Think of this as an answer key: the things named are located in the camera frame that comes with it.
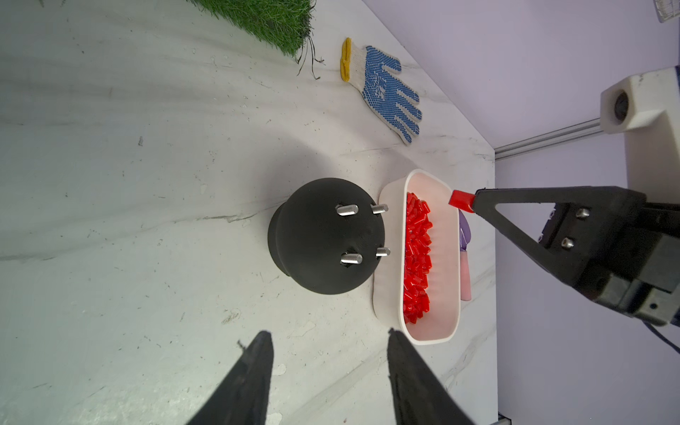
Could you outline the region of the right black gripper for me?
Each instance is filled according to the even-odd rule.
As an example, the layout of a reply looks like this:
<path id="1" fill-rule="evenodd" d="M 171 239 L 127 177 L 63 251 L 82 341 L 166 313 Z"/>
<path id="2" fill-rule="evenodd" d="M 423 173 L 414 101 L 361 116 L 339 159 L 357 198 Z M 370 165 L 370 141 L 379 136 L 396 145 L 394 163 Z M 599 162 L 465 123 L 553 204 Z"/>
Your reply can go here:
<path id="1" fill-rule="evenodd" d="M 475 213 L 558 281 L 655 326 L 679 324 L 679 206 L 614 186 L 480 189 Z"/>

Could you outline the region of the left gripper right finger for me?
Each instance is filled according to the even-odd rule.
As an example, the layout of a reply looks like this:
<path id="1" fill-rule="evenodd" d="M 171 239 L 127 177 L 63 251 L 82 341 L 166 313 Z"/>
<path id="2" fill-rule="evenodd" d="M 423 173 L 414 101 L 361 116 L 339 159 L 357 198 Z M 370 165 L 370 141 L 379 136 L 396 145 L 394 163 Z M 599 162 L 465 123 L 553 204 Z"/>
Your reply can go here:
<path id="1" fill-rule="evenodd" d="M 395 329 L 390 330 L 387 360 L 397 424 L 473 423 L 437 380 L 406 335 Z"/>

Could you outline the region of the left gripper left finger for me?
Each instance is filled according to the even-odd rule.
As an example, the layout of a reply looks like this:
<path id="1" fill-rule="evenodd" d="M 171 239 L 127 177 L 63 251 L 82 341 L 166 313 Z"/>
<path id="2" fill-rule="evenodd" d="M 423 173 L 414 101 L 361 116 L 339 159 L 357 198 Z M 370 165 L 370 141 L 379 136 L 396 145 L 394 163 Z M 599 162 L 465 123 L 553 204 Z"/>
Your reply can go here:
<path id="1" fill-rule="evenodd" d="M 262 330 L 188 424 L 265 424 L 273 362 L 271 333 Z"/>

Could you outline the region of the red screw sleeve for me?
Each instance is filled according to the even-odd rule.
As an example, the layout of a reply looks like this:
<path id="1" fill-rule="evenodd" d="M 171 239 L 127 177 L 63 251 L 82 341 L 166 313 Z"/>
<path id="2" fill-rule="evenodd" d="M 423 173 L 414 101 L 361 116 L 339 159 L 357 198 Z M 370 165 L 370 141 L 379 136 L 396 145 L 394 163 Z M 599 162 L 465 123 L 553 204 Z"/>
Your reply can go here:
<path id="1" fill-rule="evenodd" d="M 463 211 L 474 214 L 476 195 L 465 191 L 453 191 L 449 199 L 449 205 Z"/>

